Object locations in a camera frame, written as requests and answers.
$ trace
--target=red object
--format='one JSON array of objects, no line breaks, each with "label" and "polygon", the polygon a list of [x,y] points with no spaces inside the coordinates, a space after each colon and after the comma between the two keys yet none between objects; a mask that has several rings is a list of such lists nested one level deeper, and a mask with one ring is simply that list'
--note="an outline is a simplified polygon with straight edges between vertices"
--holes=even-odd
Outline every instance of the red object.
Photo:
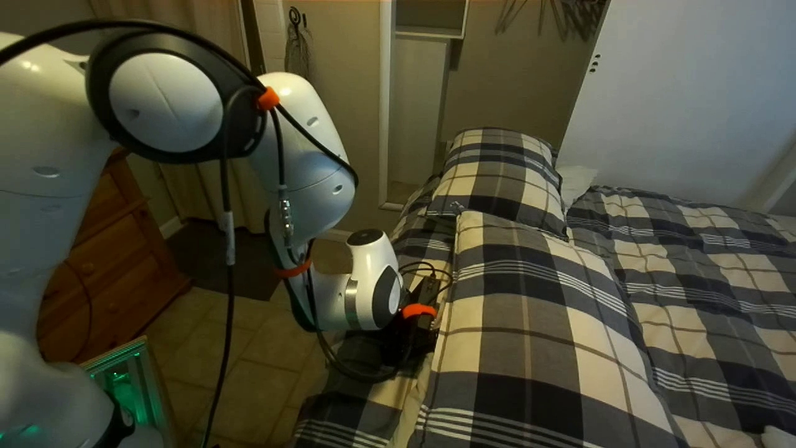
[{"label": "red object", "polygon": [[260,104],[260,109],[275,109],[275,107],[279,104],[276,89],[270,89],[270,87],[266,87],[266,93],[260,96],[257,104]]},{"label": "red object", "polygon": [[429,303],[409,303],[409,307],[403,307],[400,316],[403,316],[403,320],[439,316],[439,308],[436,308],[436,307],[429,307]]},{"label": "red object", "polygon": [[292,270],[279,270],[276,277],[279,280],[293,280],[293,277],[301,277],[305,271],[308,271],[313,264],[307,259]]}]

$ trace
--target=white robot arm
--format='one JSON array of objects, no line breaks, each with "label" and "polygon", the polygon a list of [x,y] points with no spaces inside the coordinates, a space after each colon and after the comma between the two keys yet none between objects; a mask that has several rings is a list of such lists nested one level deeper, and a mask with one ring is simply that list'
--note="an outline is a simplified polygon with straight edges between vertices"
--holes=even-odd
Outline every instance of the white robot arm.
[{"label": "white robot arm", "polygon": [[270,196],[271,250],[307,328],[381,328],[398,311],[398,262],[381,231],[348,240],[347,277],[307,266],[312,241],[357,195],[308,82],[257,79],[170,27],[122,35],[89,60],[22,43],[0,33],[0,445],[155,443],[145,432],[131,438],[114,402],[80,368],[45,363],[35,341],[40,298],[70,254],[112,140],[160,162],[252,158]]}]

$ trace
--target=bed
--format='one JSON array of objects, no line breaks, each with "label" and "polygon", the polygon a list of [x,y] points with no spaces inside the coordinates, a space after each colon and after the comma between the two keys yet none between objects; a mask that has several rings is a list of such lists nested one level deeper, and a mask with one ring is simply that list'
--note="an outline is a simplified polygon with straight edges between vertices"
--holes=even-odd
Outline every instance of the bed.
[{"label": "bed", "polygon": [[393,229],[409,286],[448,282],[436,351],[381,383],[332,371],[296,445],[793,445],[793,225],[560,191],[541,140],[461,132]]}]

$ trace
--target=white door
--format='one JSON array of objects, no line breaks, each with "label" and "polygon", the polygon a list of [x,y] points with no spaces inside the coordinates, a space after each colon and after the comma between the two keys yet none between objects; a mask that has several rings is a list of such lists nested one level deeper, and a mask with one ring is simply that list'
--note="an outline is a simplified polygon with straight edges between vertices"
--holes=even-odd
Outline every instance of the white door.
[{"label": "white door", "polygon": [[793,17],[793,0],[613,0],[560,168],[740,204],[796,137]]}]

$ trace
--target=plaid pillow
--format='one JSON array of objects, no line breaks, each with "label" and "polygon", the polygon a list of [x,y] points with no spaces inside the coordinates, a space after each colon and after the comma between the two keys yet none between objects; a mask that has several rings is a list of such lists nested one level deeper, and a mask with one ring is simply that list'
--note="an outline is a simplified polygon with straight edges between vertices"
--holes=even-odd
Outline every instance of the plaid pillow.
[{"label": "plaid pillow", "polygon": [[414,445],[684,445],[599,257],[464,211]]},{"label": "plaid pillow", "polygon": [[469,129],[450,143],[429,214],[459,218],[475,210],[567,240],[560,186],[562,178],[541,140],[505,129]]}]

